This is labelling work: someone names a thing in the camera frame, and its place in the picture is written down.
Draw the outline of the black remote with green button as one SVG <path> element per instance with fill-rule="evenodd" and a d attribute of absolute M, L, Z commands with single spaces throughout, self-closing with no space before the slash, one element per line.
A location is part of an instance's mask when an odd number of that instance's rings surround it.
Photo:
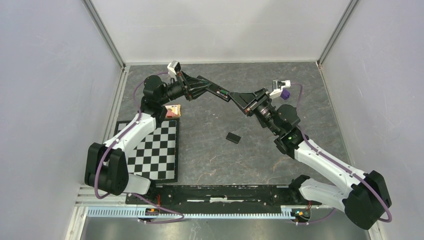
<path fill-rule="evenodd" d="M 211 94 L 215 95 L 216 97 L 218 97 L 218 98 L 220 98 L 220 99 L 222 99 L 222 100 L 224 100 L 226 102 L 229 102 L 231 100 L 231 98 L 229 97 L 229 93 L 230 92 L 227 89 L 219 86 L 218 84 L 216 84 L 214 82 L 212 82 L 212 84 L 209 87 L 213 91 L 213 93 L 211 93 Z M 221 98 L 221 96 L 217 94 L 217 91 L 220 91 L 220 89 L 224 89 L 224 90 L 226 90 L 228 92 L 228 94 L 226 94 L 228 96 L 228 98 Z"/>

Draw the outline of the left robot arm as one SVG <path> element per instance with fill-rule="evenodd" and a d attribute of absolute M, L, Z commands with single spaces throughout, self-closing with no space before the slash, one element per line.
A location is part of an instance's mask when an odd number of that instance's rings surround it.
<path fill-rule="evenodd" d="M 84 182 L 94 188 L 95 196 L 103 199 L 108 195 L 136 193 L 145 204 L 153 203 L 157 190 L 150 186 L 149 178 L 129 173 L 129 155 L 142 139 L 161 126 L 168 112 L 166 103 L 179 97 L 194 100 L 212 84 L 184 72 L 176 73 L 169 84 L 158 75 L 142 81 L 143 97 L 136 104 L 137 114 L 133 120 L 111 139 L 104 143 L 94 142 L 88 148 Z"/>

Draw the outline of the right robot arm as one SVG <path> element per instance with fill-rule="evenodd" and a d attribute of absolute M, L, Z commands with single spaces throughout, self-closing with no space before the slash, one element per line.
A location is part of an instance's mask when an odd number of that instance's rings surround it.
<path fill-rule="evenodd" d="M 309 176 L 297 177 L 289 189 L 289 199 L 295 204 L 315 201 L 342 211 L 358 227 L 369 230 L 377 222 L 390 223 L 392 200 L 383 175 L 375 170 L 365 172 L 349 165 L 310 139 L 300 126 L 300 105 L 273 105 L 275 98 L 287 99 L 290 80 L 276 80 L 272 90 L 233 92 L 222 89 L 210 80 L 183 76 L 187 97 L 193 100 L 204 92 L 232 101 L 246 116 L 255 116 L 261 127 L 275 136 L 274 143 L 284 155 L 303 163 L 326 179 L 319 182 Z"/>

